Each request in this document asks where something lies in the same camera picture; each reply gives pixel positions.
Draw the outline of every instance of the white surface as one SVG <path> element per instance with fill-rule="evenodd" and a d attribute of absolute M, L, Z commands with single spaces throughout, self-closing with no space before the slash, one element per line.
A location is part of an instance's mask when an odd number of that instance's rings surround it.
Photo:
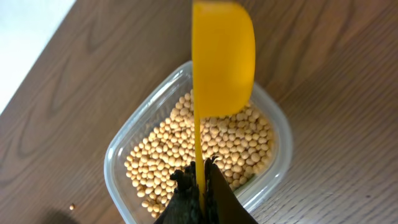
<path fill-rule="evenodd" d="M 75 0 L 0 0 L 0 114 Z"/>

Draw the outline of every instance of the yellow spoon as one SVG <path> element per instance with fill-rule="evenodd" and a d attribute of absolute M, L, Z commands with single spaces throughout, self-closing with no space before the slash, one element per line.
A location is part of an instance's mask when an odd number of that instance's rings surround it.
<path fill-rule="evenodd" d="M 205 211 L 205 172 L 200 119 L 237 113 L 254 83 L 256 47 L 247 12 L 233 2 L 193 2 L 192 61 L 195 155 L 200 206 Z"/>

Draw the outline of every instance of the transparent tray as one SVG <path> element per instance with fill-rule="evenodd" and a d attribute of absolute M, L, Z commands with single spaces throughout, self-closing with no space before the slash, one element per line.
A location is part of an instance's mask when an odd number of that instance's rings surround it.
<path fill-rule="evenodd" d="M 108 147 L 104 161 L 106 186 L 124 221 L 128 224 L 153 223 L 154 218 L 141 206 L 144 198 L 126 177 L 124 162 L 133 146 L 149 135 L 155 126 L 169 116 L 179 97 L 192 89 L 192 62 L 178 67 L 138 107 L 124 123 Z M 263 173 L 254 176 L 235 194 L 243 207 L 253 211 L 281 181 L 292 158 L 292 135 L 283 112 L 257 84 L 254 84 L 252 103 L 271 123 L 275 135 L 273 160 Z"/>

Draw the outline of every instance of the pile of beans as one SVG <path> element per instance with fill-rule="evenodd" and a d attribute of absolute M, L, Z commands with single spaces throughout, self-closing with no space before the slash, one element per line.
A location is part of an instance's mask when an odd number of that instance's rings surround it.
<path fill-rule="evenodd" d="M 273 132 L 250 103 L 238 114 L 203 119 L 200 130 L 203 159 L 218 156 L 215 163 L 232 190 L 268 168 Z M 124 163 L 126 176 L 137 189 L 137 196 L 146 198 L 142 206 L 156 218 L 177 186 L 169 175 L 195 161 L 192 91 L 180 97 L 169 118 L 132 147 Z"/>

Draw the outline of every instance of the brown tabletop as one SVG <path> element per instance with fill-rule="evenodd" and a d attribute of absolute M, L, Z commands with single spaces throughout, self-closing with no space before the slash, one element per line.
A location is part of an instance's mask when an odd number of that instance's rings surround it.
<path fill-rule="evenodd" d="M 243 1 L 294 135 L 259 223 L 398 223 L 398 3 Z M 190 59 L 191 1 L 78 1 L 0 116 L 0 223 L 123 223 L 106 149 Z M 69 211 L 74 203 L 76 209 Z"/>

